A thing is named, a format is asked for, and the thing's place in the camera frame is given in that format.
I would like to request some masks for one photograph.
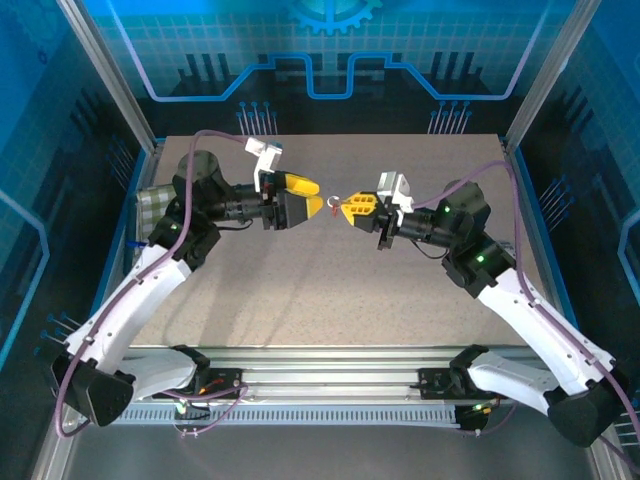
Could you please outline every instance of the blue wall panel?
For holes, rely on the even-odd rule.
[[[426,132],[440,101],[477,102],[464,112],[474,115],[466,130],[504,133],[572,6],[570,0],[88,2],[158,135],[205,126],[242,133],[238,106],[251,101],[272,105],[280,133]],[[372,100],[366,117],[335,121]],[[203,116],[188,103],[216,103],[216,114]],[[305,111],[305,122],[292,105]],[[177,112],[191,121],[175,120]]]
[[[639,18],[635,0],[602,2],[522,145],[578,323],[635,372]]]

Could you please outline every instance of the gray table surface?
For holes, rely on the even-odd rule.
[[[404,173],[416,200],[487,162],[502,159],[495,135],[281,136],[279,168],[307,176],[321,195],[373,190],[380,173]],[[190,137],[169,137],[156,184],[169,183]],[[250,183],[255,157],[235,142],[204,138],[227,180]],[[492,208],[487,231],[513,239],[511,190],[504,171],[479,179]],[[401,239],[376,249],[378,235],[324,208],[281,232],[254,225],[225,232],[206,264],[160,307],[137,345],[467,345],[521,339],[446,277],[438,261]],[[426,247],[437,254],[438,249]],[[524,266],[540,288],[525,237]]]

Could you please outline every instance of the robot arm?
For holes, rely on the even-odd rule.
[[[274,170],[282,150],[251,138],[246,150],[258,157],[254,182],[230,186],[222,177],[216,157],[206,151],[194,156],[191,222],[182,245],[153,272],[141,272],[176,244],[185,219],[187,157],[173,178],[176,197],[149,237],[149,244],[131,272],[104,305],[69,335],[63,351],[51,365],[57,390],[71,365],[78,361],[64,402],[99,426],[113,422],[134,399],[166,390],[198,393],[199,374],[206,377],[208,360],[187,347],[168,349],[159,356],[123,360],[129,346],[158,306],[205,261],[220,240],[217,222],[241,224],[262,219],[265,229],[292,228],[315,215],[323,205],[312,181]],[[107,311],[107,305],[113,303]],[[95,322],[104,317],[97,333]]]
[[[442,266],[449,278],[504,319],[549,369],[508,361],[473,345],[451,362],[457,392],[464,396],[481,390],[512,398],[547,415],[574,444],[590,445],[623,407],[594,360],[576,345],[632,391],[615,359],[554,309],[516,270],[513,257],[484,232],[491,209],[477,184],[465,184],[435,210],[414,210],[412,203],[404,175],[387,172],[377,191],[352,195],[341,210],[351,225],[380,232],[379,250],[391,248],[395,237],[446,248]]]

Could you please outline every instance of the aluminum frame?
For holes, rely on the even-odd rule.
[[[513,122],[511,122],[511,126],[505,136],[508,153],[515,152],[520,142],[522,142],[556,80],[566,67],[582,35],[591,23],[591,19],[601,1],[578,0],[576,2],[558,37],[553,42],[551,50],[542,67],[540,67],[540,71],[536,75]]]
[[[239,367],[249,384],[247,405],[468,405],[475,401],[422,401],[409,385],[418,368],[447,367],[464,347],[218,347],[199,348],[219,367]],[[528,347],[495,347],[496,353],[524,364],[542,362]],[[132,348],[129,357],[154,355],[162,347]],[[166,400],[144,399],[134,406],[161,406]],[[80,415],[66,409],[65,426]],[[619,446],[615,431],[606,432]],[[73,449],[73,439],[60,439],[50,427],[33,479],[61,480]],[[630,479],[630,473],[600,442],[591,447],[594,478]]]
[[[156,147],[155,135],[91,15],[82,1],[57,2],[140,146],[146,153],[153,152]]]

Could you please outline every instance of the enclosure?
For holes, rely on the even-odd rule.
[[[171,428],[143,420],[59,440],[41,352],[64,342],[65,325],[84,322],[132,268],[146,239],[138,193],[170,183],[191,135],[214,129],[278,142],[279,168],[312,179],[324,199],[374,190],[381,172],[399,171],[421,201],[506,159],[532,282],[637,377],[637,2],[0,0],[0,20],[6,478],[207,478],[213,464],[221,478],[409,478],[428,468],[442,478],[632,478],[602,445],[563,443],[533,411],[477,445],[435,429],[253,425],[182,451]],[[242,147],[213,137],[198,146],[215,153],[230,183],[251,182],[254,161]],[[492,209],[487,231],[513,243],[507,175],[493,169],[477,181]],[[289,375],[264,382],[298,389],[337,382],[331,375],[356,368],[356,358],[398,373],[423,357],[446,364],[474,343],[536,361],[438,261],[409,242],[378,252],[377,237],[327,207],[291,231],[229,232],[134,347],[185,343],[229,365],[250,358],[258,373],[277,365]],[[296,368],[317,377],[294,377]],[[523,435],[529,447],[518,444]],[[640,462],[628,417],[608,435]],[[146,470],[127,456],[145,444],[166,455]],[[328,471],[318,463],[353,445],[362,447],[352,461]],[[514,460],[496,473],[480,457],[500,451]]]

